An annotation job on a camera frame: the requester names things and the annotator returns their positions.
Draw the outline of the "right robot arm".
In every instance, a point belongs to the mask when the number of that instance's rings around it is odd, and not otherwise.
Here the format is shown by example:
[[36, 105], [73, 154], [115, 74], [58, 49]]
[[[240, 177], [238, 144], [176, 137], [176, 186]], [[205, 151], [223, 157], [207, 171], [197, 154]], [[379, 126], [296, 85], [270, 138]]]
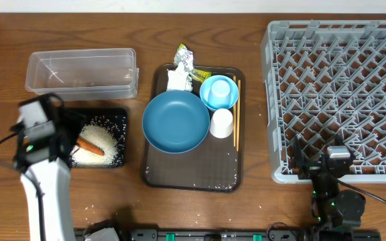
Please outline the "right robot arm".
[[361, 225], [365, 211], [364, 195], [353, 190], [340, 190], [340, 178], [350, 171], [354, 154], [339, 137], [315, 161], [302, 153], [294, 139], [292, 161], [299, 179], [312, 181], [311, 212], [318, 223], [298, 234], [298, 240], [353, 240], [353, 230]]

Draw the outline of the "orange carrot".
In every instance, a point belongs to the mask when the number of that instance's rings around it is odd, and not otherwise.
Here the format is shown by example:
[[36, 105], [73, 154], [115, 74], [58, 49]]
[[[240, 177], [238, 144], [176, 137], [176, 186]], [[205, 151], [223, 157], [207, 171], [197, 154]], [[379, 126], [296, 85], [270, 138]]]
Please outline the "orange carrot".
[[89, 151], [91, 153], [94, 153], [96, 155], [100, 155], [100, 156], [103, 156], [105, 154], [105, 152], [100, 149], [99, 147], [97, 147], [96, 145], [94, 145], [93, 143], [87, 141], [86, 139], [83, 139], [82, 137], [79, 137], [77, 139], [77, 145], [81, 148], [81, 149], [84, 149], [86, 151]]

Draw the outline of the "light blue cup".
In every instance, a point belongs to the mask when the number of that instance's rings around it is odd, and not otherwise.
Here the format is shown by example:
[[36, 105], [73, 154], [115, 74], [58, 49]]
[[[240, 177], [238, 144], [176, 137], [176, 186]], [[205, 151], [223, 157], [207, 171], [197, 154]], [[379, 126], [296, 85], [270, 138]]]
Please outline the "light blue cup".
[[208, 103], [215, 109], [228, 108], [231, 102], [231, 87], [225, 80], [217, 80], [210, 87]]

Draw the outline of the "dark blue plate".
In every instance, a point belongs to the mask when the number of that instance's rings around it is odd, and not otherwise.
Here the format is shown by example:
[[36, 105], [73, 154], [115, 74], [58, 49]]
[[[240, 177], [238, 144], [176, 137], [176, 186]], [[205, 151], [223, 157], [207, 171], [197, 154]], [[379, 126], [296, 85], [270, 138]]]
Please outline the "dark blue plate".
[[185, 153], [205, 140], [210, 114], [199, 97], [191, 92], [173, 90], [154, 97], [142, 118], [145, 138], [165, 153]]

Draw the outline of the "light blue bowl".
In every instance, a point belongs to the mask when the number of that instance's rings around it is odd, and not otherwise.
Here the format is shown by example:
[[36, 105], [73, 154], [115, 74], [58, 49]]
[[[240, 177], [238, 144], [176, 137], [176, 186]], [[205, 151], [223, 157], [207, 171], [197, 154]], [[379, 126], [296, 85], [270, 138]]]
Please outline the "light blue bowl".
[[239, 97], [239, 91], [238, 91], [238, 86], [237, 84], [234, 83], [233, 79], [230, 79], [227, 76], [223, 75], [216, 75], [216, 76], [211, 76], [207, 78], [201, 85], [200, 87], [200, 98], [204, 102], [204, 104], [211, 110], [211, 111], [216, 111], [218, 109], [215, 109], [211, 107], [208, 103], [208, 93], [210, 91], [210, 87], [214, 82], [217, 80], [225, 80], [229, 83], [231, 87], [231, 102], [229, 104], [229, 107], [226, 109], [230, 109], [234, 106], [235, 102], [238, 100]]

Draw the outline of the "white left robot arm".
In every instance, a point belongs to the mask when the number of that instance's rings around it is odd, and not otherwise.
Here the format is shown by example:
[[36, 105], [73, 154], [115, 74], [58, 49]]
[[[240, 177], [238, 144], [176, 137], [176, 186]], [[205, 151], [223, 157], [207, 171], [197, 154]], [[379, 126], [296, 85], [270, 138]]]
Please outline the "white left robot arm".
[[69, 159], [78, 131], [68, 117], [21, 111], [13, 158], [27, 198], [31, 240], [75, 240]]

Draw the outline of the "white pink cup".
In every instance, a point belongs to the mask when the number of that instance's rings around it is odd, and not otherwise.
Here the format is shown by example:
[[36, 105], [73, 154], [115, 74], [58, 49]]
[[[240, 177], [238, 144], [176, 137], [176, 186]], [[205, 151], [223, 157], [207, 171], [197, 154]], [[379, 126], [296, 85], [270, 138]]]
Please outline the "white pink cup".
[[210, 120], [209, 131], [218, 139], [229, 137], [233, 132], [233, 114], [229, 109], [220, 108], [214, 112]]

